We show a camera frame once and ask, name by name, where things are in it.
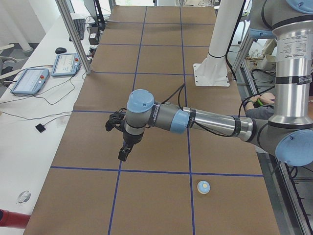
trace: red can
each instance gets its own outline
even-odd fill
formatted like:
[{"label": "red can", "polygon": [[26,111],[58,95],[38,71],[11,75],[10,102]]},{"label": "red can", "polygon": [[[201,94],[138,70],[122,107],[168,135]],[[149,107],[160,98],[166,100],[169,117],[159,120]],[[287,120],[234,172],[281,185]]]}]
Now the red can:
[{"label": "red can", "polygon": [[26,228],[30,215],[0,210],[0,227],[24,229]]}]

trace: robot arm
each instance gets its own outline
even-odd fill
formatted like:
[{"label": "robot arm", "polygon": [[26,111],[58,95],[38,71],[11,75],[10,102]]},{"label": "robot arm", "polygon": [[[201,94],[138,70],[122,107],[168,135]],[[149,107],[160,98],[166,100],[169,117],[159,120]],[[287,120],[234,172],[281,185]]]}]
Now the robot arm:
[{"label": "robot arm", "polygon": [[274,115],[267,120],[236,118],[155,102],[151,93],[130,95],[126,114],[110,116],[106,129],[123,132],[119,159],[125,161],[146,125],[173,133],[196,128],[224,137],[239,137],[289,165],[313,161],[313,121],[308,117],[313,45],[312,0],[254,0],[251,27],[261,38],[266,31],[277,37],[276,98]]}]

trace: keyboard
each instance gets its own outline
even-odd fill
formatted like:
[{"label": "keyboard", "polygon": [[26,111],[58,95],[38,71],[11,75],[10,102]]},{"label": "keyboard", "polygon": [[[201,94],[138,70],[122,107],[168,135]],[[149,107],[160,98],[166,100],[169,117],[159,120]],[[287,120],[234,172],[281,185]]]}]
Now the keyboard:
[{"label": "keyboard", "polygon": [[75,25],[75,28],[78,32],[78,36],[80,38],[80,40],[84,39],[84,33],[85,33],[85,19],[74,19],[73,23]]}]

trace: white table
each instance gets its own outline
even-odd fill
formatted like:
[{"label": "white table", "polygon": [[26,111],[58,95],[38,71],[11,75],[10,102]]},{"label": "white table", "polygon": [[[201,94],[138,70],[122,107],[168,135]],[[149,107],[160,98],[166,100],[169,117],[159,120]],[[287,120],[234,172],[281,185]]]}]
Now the white table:
[{"label": "white table", "polygon": [[[86,15],[73,14],[72,17],[73,19],[85,18]],[[84,40],[81,42],[86,53],[90,47],[88,37],[89,34],[85,30]],[[64,22],[59,17],[28,59],[24,68],[53,65],[57,47],[65,47],[68,52],[75,52],[73,43],[68,39]],[[21,101],[0,104],[0,111],[26,118],[38,118],[72,111],[73,104],[84,82],[82,79],[84,73],[85,71],[81,67],[80,71],[72,78],[75,90],[55,105],[49,105],[43,99],[31,97]],[[40,92],[44,92],[68,79],[68,77],[50,77]],[[41,96],[49,102],[55,102],[69,92],[72,87],[71,83],[67,82]],[[13,99],[19,98],[14,97],[7,89],[0,102]],[[52,121],[42,133],[37,131],[35,126],[39,123],[45,124],[55,117],[57,116],[28,121],[6,114],[0,115],[0,209],[25,214],[32,213],[69,117],[65,117],[66,121],[63,125],[60,125],[57,120]],[[31,192],[30,200],[23,204],[17,204],[19,194],[26,190]],[[21,235],[23,229],[0,227],[0,234]]]}]

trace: black mouse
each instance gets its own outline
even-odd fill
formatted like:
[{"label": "black mouse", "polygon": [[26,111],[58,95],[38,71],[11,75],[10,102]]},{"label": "black mouse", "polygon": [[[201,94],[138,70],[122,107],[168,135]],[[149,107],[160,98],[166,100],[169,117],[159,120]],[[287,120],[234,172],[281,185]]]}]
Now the black mouse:
[{"label": "black mouse", "polygon": [[65,52],[67,52],[67,49],[64,47],[58,47],[55,49],[56,54],[61,54],[61,53],[65,53]]}]

